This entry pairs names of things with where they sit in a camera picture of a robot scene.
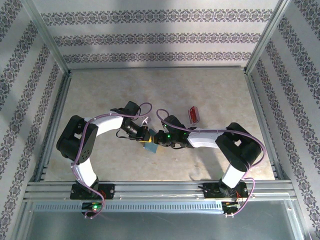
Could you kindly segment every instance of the gray floor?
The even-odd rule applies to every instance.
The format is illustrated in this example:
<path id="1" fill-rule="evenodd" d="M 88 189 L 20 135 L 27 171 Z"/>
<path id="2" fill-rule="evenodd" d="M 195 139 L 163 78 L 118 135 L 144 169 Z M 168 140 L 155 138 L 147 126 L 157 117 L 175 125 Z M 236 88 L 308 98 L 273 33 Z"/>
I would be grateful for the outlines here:
<path id="1" fill-rule="evenodd" d="M 153 104 L 150 127 L 156 131 L 161 129 L 157 109 L 168 110 L 190 127 L 188 109 L 197 106 L 201 117 L 197 127 L 220 129 L 237 122 L 263 140 L 241 69 L 172 68 L 74 71 L 56 141 L 71 116 L 94 117 L 124 107 L 128 101 Z M 219 149 L 158 147 L 153 154 L 141 143 L 119 139 L 115 133 L 98 136 L 90 158 L 102 181 L 218 180 L 229 164 Z M 247 176 L 274 179 L 269 159 Z M 74 179 L 70 161 L 54 148 L 45 180 Z"/>

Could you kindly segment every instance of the patterned wallpaper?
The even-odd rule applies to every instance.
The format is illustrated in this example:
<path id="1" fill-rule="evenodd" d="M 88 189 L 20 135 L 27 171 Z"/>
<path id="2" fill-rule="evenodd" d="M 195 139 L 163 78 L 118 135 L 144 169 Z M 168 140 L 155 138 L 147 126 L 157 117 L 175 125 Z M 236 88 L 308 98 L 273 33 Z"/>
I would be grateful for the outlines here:
<path id="1" fill-rule="evenodd" d="M 245 66 L 278 0 L 35 0 L 71 69 Z"/>
<path id="2" fill-rule="evenodd" d="M 0 0 L 0 240 L 42 152 L 63 73 L 19 0 Z"/>
<path id="3" fill-rule="evenodd" d="M 251 76 L 313 239 L 320 239 L 319 0 L 290 3 Z"/>

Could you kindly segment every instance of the purple cable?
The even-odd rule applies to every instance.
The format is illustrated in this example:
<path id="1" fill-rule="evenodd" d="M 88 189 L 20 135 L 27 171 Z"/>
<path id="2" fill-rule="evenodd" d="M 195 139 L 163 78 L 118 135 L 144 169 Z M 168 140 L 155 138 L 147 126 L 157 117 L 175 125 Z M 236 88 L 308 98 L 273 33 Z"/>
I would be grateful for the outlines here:
<path id="1" fill-rule="evenodd" d="M 142 114 L 142 115 L 126 115 L 126 114 L 119 114 L 119 113 L 106 113 L 106 114 L 102 114 L 102 115 L 99 115 L 99 116 L 96 116 L 94 118 L 91 118 L 85 125 L 84 125 L 84 128 L 83 128 L 83 132 L 82 132 L 82 136 L 81 136 L 81 141 L 80 141 L 80 145 L 79 145 L 79 150 L 78 150 L 78 153 L 75 157 L 75 160 L 73 163 L 71 163 L 71 169 L 72 169 L 72 172 L 73 174 L 75 175 L 76 177 L 76 180 L 81 184 L 83 185 L 84 187 L 86 187 L 87 189 L 89 189 L 90 191 L 92 191 L 93 193 L 97 194 L 98 196 L 101 197 L 102 199 L 102 206 L 100 208 L 100 210 L 98 212 L 95 212 L 93 210 L 89 210 L 89 211 L 86 211 L 85 214 L 84 214 L 84 217 L 86 218 L 87 217 L 87 214 L 88 213 L 95 213 L 95 215 L 91 216 L 90 219 L 93 219 L 95 218 L 98 214 L 100 214 L 102 212 L 102 210 L 104 209 L 105 205 L 106 205 L 106 200 L 104 198 L 104 196 L 102 196 L 102 194 L 96 190 L 94 190 L 93 188 L 89 187 L 88 185 L 86 185 L 79 177 L 78 173 L 76 172 L 74 166 L 78 163 L 79 161 L 79 158 L 80 158 L 80 155 L 81 155 L 81 151 L 82 151 L 82 148 L 84 147 L 84 142 L 85 142 L 85 135 L 86 135 L 86 132 L 87 132 L 87 128 L 89 126 L 90 123 L 92 123 L 93 121 L 97 120 L 97 119 L 100 119 L 100 118 L 104 118 L 104 117 L 109 117 L 109 116 L 118 116 L 118 117 L 127 117 L 127 118 L 141 118 L 141 117 L 144 117 L 146 115 L 148 115 L 151 110 L 152 110 L 152 104 L 150 102 L 144 102 L 142 103 L 139 107 L 141 107 L 142 105 L 149 105 L 150 106 L 150 109 L 147 113 L 145 114 Z"/>
<path id="2" fill-rule="evenodd" d="M 254 137 L 254 136 L 252 136 L 252 135 L 250 135 L 250 134 L 248 134 L 248 133 L 241 132 L 241 131 L 228 130 L 228 129 L 191 130 L 191 129 L 187 129 L 187 128 L 175 126 L 175 125 L 173 125 L 173 124 L 168 123 L 167 121 L 163 120 L 163 119 L 159 116 L 159 111 L 166 112 L 166 113 L 168 114 L 168 116 L 169 116 L 169 112 L 168 112 L 167 110 L 165 110 L 165 109 L 158 109 L 158 110 L 156 111 L 156 115 L 157 115 L 157 117 L 158 117 L 163 123 L 165 123 L 166 125 L 168 125 L 168 126 L 170 126 L 170 127 L 172 127 L 172 128 L 175 128 L 175 129 L 180 129 L 180 130 L 183 130 L 183 131 L 186 131 L 186 132 L 191 132 L 191 133 L 232 133 L 232 134 L 239 134 L 239 135 L 242 135 L 242 136 L 251 138 L 252 140 L 256 141 L 256 142 L 259 144 L 259 146 L 260 146 L 263 154 L 262 154 L 261 159 L 260 159 L 258 162 L 256 162 L 255 164 L 253 164 L 253 165 L 251 166 L 251 168 L 257 166 L 259 163 L 261 163 L 261 162 L 265 159 L 266 152 L 267 152 L 266 147 L 264 146 L 264 144 L 263 144 L 259 139 L 257 139 L 256 137 Z M 253 185 L 252 185 L 252 189 L 251 189 L 251 191 L 250 191 L 250 194 L 248 195 L 248 197 L 247 197 L 247 199 L 245 200 L 245 202 L 243 203 L 243 205 L 238 209 L 238 211 L 236 211 L 236 212 L 233 213 L 233 214 L 227 214 L 226 216 L 234 216 L 234 215 L 238 214 L 242 209 L 244 209 L 244 207 L 247 205 L 247 202 L 249 201 L 249 198 L 251 197 L 252 193 L 254 192 L 254 189 L 255 189 L 255 187 L 256 187 L 256 182 L 255 182 L 255 180 L 254 180 L 252 177 L 244 178 L 244 177 L 247 175 L 248 171 L 246 171 L 246 173 L 243 175 L 242 179 L 252 180 L 252 181 L 253 181 Z"/>
<path id="3" fill-rule="evenodd" d="M 251 188 L 251 191 L 247 197 L 247 199 L 244 201 L 244 203 L 242 204 L 242 206 L 238 209 L 238 211 L 236 211 L 235 213 L 232 213 L 232 214 L 226 214 L 227 217 L 233 217 L 234 215 L 237 215 L 238 213 L 241 212 L 242 209 L 245 208 L 245 206 L 247 205 L 249 199 L 251 198 L 251 195 L 252 193 L 254 192 L 254 189 L 256 187 L 256 181 L 252 178 L 252 177 L 247 177 L 247 178 L 244 178 L 244 180 L 251 180 L 252 181 L 252 188 Z"/>

